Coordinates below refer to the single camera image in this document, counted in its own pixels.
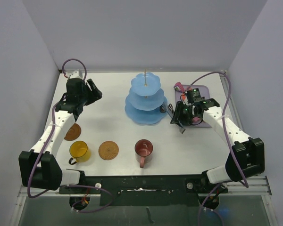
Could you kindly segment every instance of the purple tray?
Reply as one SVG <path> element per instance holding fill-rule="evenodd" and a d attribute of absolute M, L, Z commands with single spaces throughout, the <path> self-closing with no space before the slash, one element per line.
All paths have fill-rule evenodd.
<path fill-rule="evenodd" d="M 208 87 L 206 87 L 206 86 L 192 86 L 191 89 L 193 89 L 193 88 L 198 88 L 202 97 L 205 97 L 206 99 L 210 98 Z M 177 101 L 180 101 L 180 96 L 182 94 L 183 94 L 182 92 L 175 90 L 175 103 L 177 103 Z M 199 125 L 194 126 L 194 127 L 205 127 L 205 128 L 207 128 L 207 127 L 211 127 L 211 126 L 203 121 L 202 123 L 200 123 Z"/>

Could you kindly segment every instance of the yellow mug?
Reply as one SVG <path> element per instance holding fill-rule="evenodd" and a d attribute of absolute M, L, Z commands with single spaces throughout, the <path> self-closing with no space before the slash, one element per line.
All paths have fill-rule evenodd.
<path fill-rule="evenodd" d="M 87 144 L 83 141 L 75 141 L 69 149 L 72 158 L 69 159 L 68 163 L 74 165 L 77 162 L 84 162 L 90 159 L 91 151 Z"/>

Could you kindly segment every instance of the white table surface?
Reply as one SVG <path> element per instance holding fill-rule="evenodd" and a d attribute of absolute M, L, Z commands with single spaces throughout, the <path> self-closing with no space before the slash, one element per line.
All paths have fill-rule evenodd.
<path fill-rule="evenodd" d="M 180 81 L 190 84 L 206 72 L 159 72 L 161 87 L 169 103 L 175 107 L 173 86 Z M 91 158 L 84 163 L 69 165 L 69 148 L 75 141 L 63 141 L 56 156 L 61 168 L 83 170 L 87 176 L 177 175 L 200 174 L 223 165 L 229 154 L 226 144 L 212 128 L 187 128 L 181 134 L 171 125 L 167 115 L 154 126 L 137 125 L 125 113 L 125 98 L 129 94 L 131 79 L 138 73 L 88 73 L 103 93 L 101 100 L 85 106 L 77 123 L 82 133 L 77 140 L 87 143 Z M 67 79 L 60 75 L 51 107 L 66 91 Z M 209 88 L 210 96 L 222 107 L 225 93 L 218 74 L 209 75 L 197 85 Z M 49 114 L 47 125 L 51 120 Z M 135 159 L 134 145 L 140 139 L 153 144 L 152 161 L 141 169 Z M 105 141 L 114 141 L 119 147 L 118 156 L 110 161 L 100 158 L 98 148 Z"/>

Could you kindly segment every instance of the round coaster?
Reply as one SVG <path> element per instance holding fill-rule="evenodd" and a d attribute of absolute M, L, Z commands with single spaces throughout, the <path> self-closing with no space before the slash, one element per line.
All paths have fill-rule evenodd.
<path fill-rule="evenodd" d="M 104 160 L 111 160 L 118 155 L 118 146 L 113 141 L 105 141 L 99 147 L 99 155 Z"/>
<path fill-rule="evenodd" d="M 73 124 L 72 127 L 70 127 L 64 139 L 67 141 L 72 141 L 77 139 L 80 136 L 80 134 L 81 134 L 81 127 L 75 123 Z"/>

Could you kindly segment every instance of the light purple wall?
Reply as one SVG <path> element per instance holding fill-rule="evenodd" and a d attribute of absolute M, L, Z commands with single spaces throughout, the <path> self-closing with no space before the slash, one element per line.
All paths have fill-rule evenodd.
<path fill-rule="evenodd" d="M 23 3 L 59 68 L 76 57 L 93 71 L 212 71 L 230 66 L 266 0 Z"/>
<path fill-rule="evenodd" d="M 57 67 L 20 0 L 0 0 L 0 225 L 21 185 L 18 156 L 44 129 Z"/>
<path fill-rule="evenodd" d="M 266 174 L 283 226 L 283 0 L 268 0 L 229 74 L 244 130 L 266 144 Z"/>

